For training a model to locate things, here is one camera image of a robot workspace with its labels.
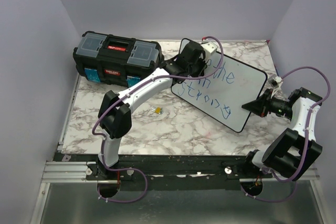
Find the aluminium extrusion frame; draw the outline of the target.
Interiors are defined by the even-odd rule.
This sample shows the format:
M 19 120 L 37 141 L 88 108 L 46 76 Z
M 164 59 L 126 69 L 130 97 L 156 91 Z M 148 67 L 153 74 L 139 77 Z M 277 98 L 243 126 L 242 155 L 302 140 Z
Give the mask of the aluminium extrusion frame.
M 288 125 L 275 115 L 252 115 L 235 133 L 164 90 L 135 113 L 122 141 L 122 164 L 147 175 L 147 194 L 130 204 L 99 199 L 96 187 L 111 191 L 111 180 L 94 167 L 97 147 L 80 140 L 79 111 L 96 107 L 108 86 L 78 81 L 71 105 L 65 147 L 47 163 L 33 223 L 328 223 L 321 205 L 318 174 L 310 169 L 297 185 L 264 177 L 262 197 L 243 195 L 240 184 L 257 175 L 242 169 L 245 155 L 265 148 Z

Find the yellow hex key set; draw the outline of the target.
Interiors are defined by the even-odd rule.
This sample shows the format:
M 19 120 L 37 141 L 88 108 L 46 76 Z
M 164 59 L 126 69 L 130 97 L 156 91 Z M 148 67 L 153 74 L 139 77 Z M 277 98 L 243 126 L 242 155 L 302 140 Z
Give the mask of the yellow hex key set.
M 163 109 L 161 107 L 152 107 L 151 112 L 156 113 L 156 114 L 162 114 Z

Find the black plastic toolbox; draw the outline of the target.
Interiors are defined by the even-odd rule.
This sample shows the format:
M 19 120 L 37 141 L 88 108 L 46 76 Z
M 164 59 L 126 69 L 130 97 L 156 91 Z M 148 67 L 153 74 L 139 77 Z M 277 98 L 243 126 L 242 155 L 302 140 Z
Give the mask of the black plastic toolbox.
M 78 73 L 88 81 L 131 87 L 148 77 L 164 61 L 155 41 L 87 31 L 74 48 Z

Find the white dry-erase whiteboard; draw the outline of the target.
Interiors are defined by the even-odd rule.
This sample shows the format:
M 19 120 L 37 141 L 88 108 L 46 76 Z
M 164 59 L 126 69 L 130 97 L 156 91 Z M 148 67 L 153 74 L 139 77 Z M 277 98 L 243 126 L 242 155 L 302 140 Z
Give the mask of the white dry-erase whiteboard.
M 241 132 L 250 116 L 242 105 L 256 100 L 268 79 L 266 72 L 225 55 L 218 70 L 220 49 L 210 56 L 201 80 L 184 80 L 171 87 L 174 95 L 234 132 Z

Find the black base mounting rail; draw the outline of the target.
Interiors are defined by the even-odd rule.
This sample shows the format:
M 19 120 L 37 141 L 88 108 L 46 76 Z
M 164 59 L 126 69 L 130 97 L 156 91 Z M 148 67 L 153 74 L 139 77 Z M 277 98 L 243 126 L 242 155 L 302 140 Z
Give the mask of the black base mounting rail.
M 65 172 L 83 172 L 80 182 L 96 183 L 103 193 L 113 191 L 176 191 L 176 190 L 240 190 L 250 194 L 266 188 L 267 182 L 276 186 L 295 184 L 280 183 L 271 175 L 264 175 L 257 168 L 245 163 L 238 156 L 195 155 L 120 155 L 114 168 L 106 170 L 97 155 L 66 155 L 57 152 L 53 161 Z

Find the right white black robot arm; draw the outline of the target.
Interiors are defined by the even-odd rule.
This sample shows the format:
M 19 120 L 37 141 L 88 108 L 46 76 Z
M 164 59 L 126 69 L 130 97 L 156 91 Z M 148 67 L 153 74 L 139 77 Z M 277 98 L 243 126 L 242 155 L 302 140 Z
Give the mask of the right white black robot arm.
M 250 151 L 241 165 L 241 171 L 252 178 L 259 174 L 260 169 L 272 169 L 282 177 L 290 178 L 299 169 L 303 158 L 303 166 L 293 178 L 296 181 L 322 153 L 322 146 L 316 143 L 314 135 L 322 97 L 300 88 L 294 90 L 285 101 L 272 97 L 272 92 L 273 89 L 266 89 L 259 98 L 241 107 L 262 118 L 271 113 L 285 117 L 290 120 L 290 126 L 265 151 Z

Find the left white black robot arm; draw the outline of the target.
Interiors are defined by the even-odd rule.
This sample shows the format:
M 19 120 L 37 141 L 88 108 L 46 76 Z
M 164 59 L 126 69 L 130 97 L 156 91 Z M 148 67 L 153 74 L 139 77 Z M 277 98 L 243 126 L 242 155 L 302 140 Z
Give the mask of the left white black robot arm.
M 112 179 L 119 169 L 121 139 L 131 130 L 132 113 L 145 101 L 163 90 L 184 80 L 204 78 L 204 70 L 209 57 L 217 51 L 217 46 L 206 38 L 201 43 L 190 41 L 175 57 L 164 60 L 148 77 L 119 93 L 107 92 L 102 100 L 98 119 L 92 134 L 102 136 L 98 154 L 98 173 L 104 179 Z

